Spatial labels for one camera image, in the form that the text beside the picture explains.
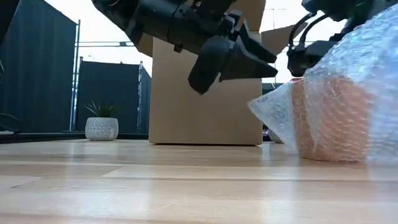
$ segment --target wooden floor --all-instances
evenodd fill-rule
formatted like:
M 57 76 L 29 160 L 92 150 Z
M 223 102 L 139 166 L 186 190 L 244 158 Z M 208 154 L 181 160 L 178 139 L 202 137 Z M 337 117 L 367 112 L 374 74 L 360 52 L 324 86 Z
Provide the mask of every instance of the wooden floor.
M 0 223 L 398 223 L 398 164 L 298 159 L 283 145 L 0 145 Z

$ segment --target bubble wrap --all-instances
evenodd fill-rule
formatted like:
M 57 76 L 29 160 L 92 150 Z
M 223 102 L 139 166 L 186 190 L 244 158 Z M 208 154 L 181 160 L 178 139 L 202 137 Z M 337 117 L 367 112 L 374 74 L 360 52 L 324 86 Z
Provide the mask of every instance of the bubble wrap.
M 304 78 L 249 103 L 301 157 L 398 158 L 398 5 L 357 27 Z

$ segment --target black robotic arm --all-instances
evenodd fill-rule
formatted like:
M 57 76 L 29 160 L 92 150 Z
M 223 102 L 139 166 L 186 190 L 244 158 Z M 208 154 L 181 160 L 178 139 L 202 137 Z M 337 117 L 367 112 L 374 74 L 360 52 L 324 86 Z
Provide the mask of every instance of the black robotic arm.
M 254 40 L 241 12 L 226 11 L 236 0 L 92 0 L 95 7 L 138 45 L 143 35 L 198 55 L 190 86 L 204 94 L 219 73 L 220 81 L 275 77 L 268 63 L 276 55 Z
M 324 15 L 315 19 L 304 30 L 298 45 L 293 44 L 292 34 L 295 31 L 292 30 L 287 52 L 289 57 L 287 68 L 294 77 L 302 77 L 308 68 L 315 66 L 346 34 L 397 2 L 398 0 L 303 0 L 302 6 L 310 13 L 304 16 L 296 27 L 315 17 L 318 11 Z M 329 40 L 318 40 L 307 46 L 305 41 L 309 30 L 328 17 L 336 22 L 347 19 L 343 30 Z

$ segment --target potted plant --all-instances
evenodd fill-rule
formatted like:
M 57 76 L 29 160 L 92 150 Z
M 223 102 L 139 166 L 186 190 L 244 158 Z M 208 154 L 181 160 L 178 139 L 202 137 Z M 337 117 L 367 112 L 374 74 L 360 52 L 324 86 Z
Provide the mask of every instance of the potted plant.
M 115 106 L 108 106 L 104 103 L 85 106 L 95 117 L 88 118 L 86 122 L 86 138 L 92 141 L 113 141 L 119 134 L 119 123 L 116 118 L 111 118 Z

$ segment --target textured ceramic pot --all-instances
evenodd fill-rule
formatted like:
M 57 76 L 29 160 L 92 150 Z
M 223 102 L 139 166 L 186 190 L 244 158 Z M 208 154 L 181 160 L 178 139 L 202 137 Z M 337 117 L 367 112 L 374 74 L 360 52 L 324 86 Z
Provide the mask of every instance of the textured ceramic pot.
M 86 138 L 92 141 L 113 141 L 119 134 L 116 118 L 88 118 L 85 130 Z

